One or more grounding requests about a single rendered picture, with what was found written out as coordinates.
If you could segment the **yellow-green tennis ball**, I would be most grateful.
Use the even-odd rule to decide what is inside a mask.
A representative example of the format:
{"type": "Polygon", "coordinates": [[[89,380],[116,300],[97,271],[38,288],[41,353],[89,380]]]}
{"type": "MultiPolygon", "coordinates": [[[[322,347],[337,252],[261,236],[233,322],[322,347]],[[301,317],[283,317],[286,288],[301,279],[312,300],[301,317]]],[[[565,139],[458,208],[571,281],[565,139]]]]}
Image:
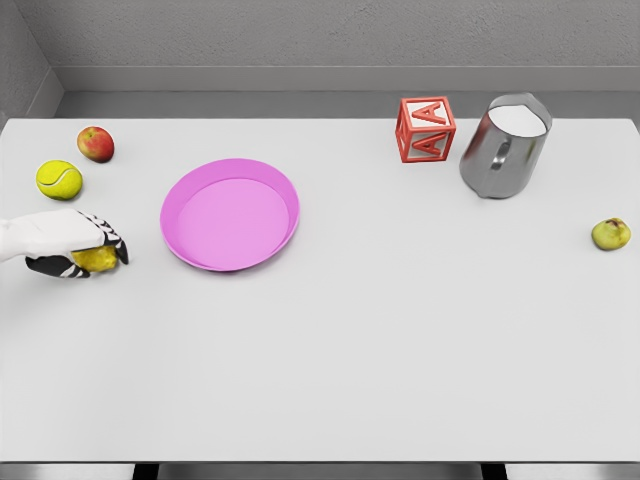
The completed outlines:
{"type": "Polygon", "coordinates": [[[69,162],[50,160],[38,168],[36,186],[50,199],[72,200],[83,187],[83,176],[79,169],[69,162]]]}

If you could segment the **silver metal pitcher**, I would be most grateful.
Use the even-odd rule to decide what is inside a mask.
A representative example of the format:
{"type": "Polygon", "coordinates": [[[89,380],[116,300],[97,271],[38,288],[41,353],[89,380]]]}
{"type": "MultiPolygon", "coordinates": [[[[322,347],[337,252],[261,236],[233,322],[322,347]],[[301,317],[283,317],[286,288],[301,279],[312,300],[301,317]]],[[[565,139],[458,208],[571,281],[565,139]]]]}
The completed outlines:
{"type": "Polygon", "coordinates": [[[529,183],[553,117],[531,93],[495,98],[463,154],[463,181],[481,198],[506,199],[529,183]]]}

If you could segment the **red letter A block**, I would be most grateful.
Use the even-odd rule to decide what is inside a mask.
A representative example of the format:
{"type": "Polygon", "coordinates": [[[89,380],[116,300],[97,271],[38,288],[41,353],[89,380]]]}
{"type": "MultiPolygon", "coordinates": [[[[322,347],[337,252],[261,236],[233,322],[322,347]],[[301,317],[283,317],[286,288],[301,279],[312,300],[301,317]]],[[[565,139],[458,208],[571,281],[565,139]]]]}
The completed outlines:
{"type": "Polygon", "coordinates": [[[456,130],[446,96],[400,99],[395,137],[403,163],[446,161],[456,130]]]}

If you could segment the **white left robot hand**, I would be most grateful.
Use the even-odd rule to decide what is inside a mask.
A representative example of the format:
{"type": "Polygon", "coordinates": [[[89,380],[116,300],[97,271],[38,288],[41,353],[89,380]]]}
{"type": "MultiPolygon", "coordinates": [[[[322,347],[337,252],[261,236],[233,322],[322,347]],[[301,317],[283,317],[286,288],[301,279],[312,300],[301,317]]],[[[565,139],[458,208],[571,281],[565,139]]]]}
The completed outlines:
{"type": "Polygon", "coordinates": [[[126,243],[104,219],[65,208],[5,220],[0,218],[0,262],[23,256],[27,267],[55,278],[88,278],[72,258],[75,251],[111,246],[129,262],[126,243]]]}

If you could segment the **pink round plate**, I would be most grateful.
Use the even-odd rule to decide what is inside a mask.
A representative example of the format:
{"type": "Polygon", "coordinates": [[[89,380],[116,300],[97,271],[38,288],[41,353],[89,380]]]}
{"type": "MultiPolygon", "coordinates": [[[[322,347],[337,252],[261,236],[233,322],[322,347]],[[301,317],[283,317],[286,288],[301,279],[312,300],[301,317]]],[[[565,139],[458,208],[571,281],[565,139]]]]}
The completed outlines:
{"type": "Polygon", "coordinates": [[[202,165],[166,195],[160,229],[171,252],[187,264],[228,272],[253,267],[293,236],[300,202],[275,167],[231,158],[202,165]]]}

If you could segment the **green pear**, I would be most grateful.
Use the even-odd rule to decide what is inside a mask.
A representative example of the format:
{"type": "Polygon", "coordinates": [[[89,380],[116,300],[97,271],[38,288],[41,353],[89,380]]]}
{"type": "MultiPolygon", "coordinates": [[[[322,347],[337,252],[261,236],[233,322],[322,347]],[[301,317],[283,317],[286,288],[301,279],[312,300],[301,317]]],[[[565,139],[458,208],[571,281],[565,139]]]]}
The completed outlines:
{"type": "Polygon", "coordinates": [[[624,247],[631,239],[630,227],[621,218],[608,218],[597,223],[591,231],[594,244],[601,250],[612,251],[624,247]]]}

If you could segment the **red apple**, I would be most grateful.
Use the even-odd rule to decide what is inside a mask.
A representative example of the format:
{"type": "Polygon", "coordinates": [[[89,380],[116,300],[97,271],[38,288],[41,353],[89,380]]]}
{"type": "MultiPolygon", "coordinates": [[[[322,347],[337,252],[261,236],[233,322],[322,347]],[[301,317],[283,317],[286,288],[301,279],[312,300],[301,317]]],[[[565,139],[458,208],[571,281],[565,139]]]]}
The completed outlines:
{"type": "Polygon", "coordinates": [[[89,126],[81,130],[77,135],[76,144],[83,156],[96,163],[110,161],[115,152],[112,136],[99,126],[89,126]]]}

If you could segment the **yellow lemon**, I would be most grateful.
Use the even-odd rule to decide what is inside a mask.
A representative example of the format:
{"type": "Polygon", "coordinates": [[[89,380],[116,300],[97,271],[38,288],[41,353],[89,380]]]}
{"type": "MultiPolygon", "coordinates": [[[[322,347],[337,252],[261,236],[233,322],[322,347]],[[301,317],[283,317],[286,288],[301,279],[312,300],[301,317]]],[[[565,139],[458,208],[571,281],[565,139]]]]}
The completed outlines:
{"type": "Polygon", "coordinates": [[[71,256],[79,267],[90,273],[114,269],[119,262],[116,248],[108,245],[72,251],[71,256]]]}

